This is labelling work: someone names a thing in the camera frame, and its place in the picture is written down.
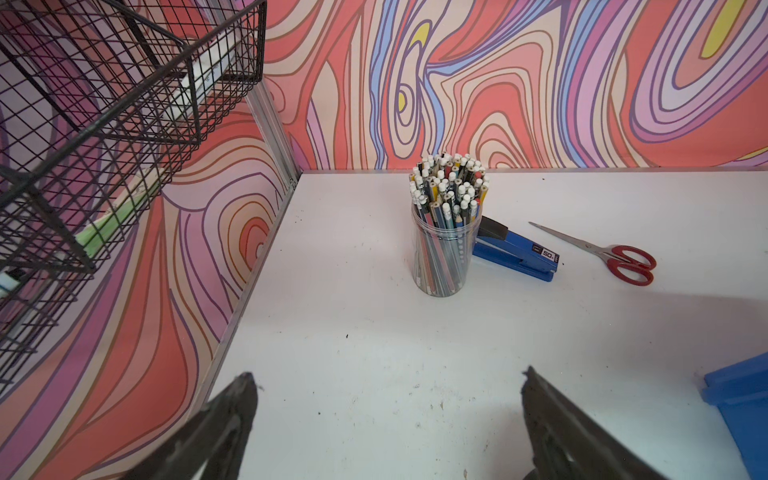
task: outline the wire basket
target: wire basket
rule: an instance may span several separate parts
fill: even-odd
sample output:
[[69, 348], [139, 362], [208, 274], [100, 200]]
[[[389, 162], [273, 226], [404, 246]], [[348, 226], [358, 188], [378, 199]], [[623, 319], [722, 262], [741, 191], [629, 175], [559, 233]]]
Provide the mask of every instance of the wire basket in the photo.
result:
[[0, 393], [261, 80], [264, 0], [129, 1], [0, 6]]

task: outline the scissors blade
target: scissors blade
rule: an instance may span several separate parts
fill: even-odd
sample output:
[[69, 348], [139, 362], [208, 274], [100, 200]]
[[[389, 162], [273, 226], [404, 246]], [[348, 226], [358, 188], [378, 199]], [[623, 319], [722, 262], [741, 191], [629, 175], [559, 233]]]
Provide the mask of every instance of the scissors blade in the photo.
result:
[[595, 245], [592, 245], [589, 242], [585, 242], [583, 240], [579, 240], [578, 238], [571, 237], [570, 235], [566, 235], [565, 233], [560, 233], [557, 230], [552, 230], [551, 228], [544, 227], [543, 225], [539, 225], [538, 223], [528, 222], [531, 225], [533, 225], [536, 228], [541, 228], [543, 231], [555, 235], [560, 240], [565, 240], [568, 243], [574, 244], [576, 247], [581, 248], [582, 250], [586, 250], [589, 253], [596, 253], [597, 250], [599, 250], [600, 247], [596, 247]]

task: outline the green item in basket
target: green item in basket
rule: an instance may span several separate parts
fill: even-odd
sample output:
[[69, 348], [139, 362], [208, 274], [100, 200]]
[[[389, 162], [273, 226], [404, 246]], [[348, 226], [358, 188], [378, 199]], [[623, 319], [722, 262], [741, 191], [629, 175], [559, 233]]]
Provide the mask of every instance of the green item in basket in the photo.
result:
[[128, 182], [127, 188], [121, 192], [115, 202], [112, 202], [118, 207], [104, 213], [74, 236], [83, 246], [88, 257], [96, 257], [120, 225], [147, 200], [147, 191], [150, 195], [157, 191], [160, 187], [160, 175], [163, 172], [165, 168], [149, 167], [140, 174], [134, 175]]

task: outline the yellow spot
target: yellow spot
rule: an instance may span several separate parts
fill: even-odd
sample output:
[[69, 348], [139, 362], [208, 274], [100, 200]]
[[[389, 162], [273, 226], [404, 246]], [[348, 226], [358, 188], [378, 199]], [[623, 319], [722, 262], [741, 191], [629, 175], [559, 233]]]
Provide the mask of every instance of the yellow spot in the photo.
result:
[[767, 151], [768, 151], [768, 147], [763, 147], [763, 148], [760, 148], [759, 150], [755, 150], [751, 154], [746, 154], [746, 155], [744, 155], [743, 157], [741, 157], [741, 158], [739, 158], [737, 160], [747, 160], [749, 158], [756, 157], [756, 156], [758, 156], [758, 155], [760, 155], [762, 153], [765, 153]]
[[411, 45], [415, 44], [417, 41], [422, 43], [422, 47], [427, 45], [427, 37], [429, 37], [429, 23], [422, 23], [416, 31], [413, 32], [411, 41], [408, 43], [408, 48], [411, 48]]
[[704, 47], [701, 49], [701, 58], [710, 58], [715, 55], [720, 47], [723, 46], [726, 37], [730, 33], [730, 29], [733, 28], [733, 23], [739, 18], [739, 12], [744, 6], [746, 0], [726, 0], [725, 5], [717, 14], [715, 22], [712, 24], [710, 34], [707, 35], [707, 40], [704, 42]]

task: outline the scissors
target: scissors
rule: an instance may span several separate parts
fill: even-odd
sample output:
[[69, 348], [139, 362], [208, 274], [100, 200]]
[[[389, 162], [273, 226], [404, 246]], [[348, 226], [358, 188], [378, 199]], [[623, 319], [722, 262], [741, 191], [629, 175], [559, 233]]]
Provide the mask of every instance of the scissors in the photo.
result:
[[[555, 235], [557, 238], [561, 240], [565, 240], [566, 242], [573, 243], [576, 247], [579, 247], [582, 250], [586, 250], [589, 253], [593, 253], [594, 255], [597, 255], [608, 265], [608, 269], [619, 280], [623, 280], [624, 282], [631, 283], [632, 285], [637, 285], [637, 286], [650, 285], [650, 283], [654, 281], [654, 275], [650, 271], [656, 268], [656, 265], [657, 265], [656, 259], [653, 258], [650, 255], [650, 253], [644, 250], [640, 250], [639, 248], [636, 248], [636, 247], [630, 247], [629, 245], [617, 245], [613, 248], [596, 247], [595, 245], [592, 245], [589, 242], [579, 240], [578, 238], [570, 237], [565, 233], [560, 233], [556, 230], [552, 230], [551, 228], [543, 227], [542, 225], [539, 225], [537, 223], [533, 223], [533, 222], [529, 222], [529, 223], [534, 227], [541, 228], [543, 231], [547, 233], [551, 233], [552, 235]], [[639, 260], [635, 260], [634, 258], [627, 255], [625, 251], [640, 255], [645, 260], [647, 260], [647, 263], [641, 262]], [[619, 270], [620, 268], [623, 268], [625, 270], [629, 270], [631, 272], [637, 273], [638, 275], [641, 275], [645, 279], [645, 281], [635, 280], [624, 275]]]

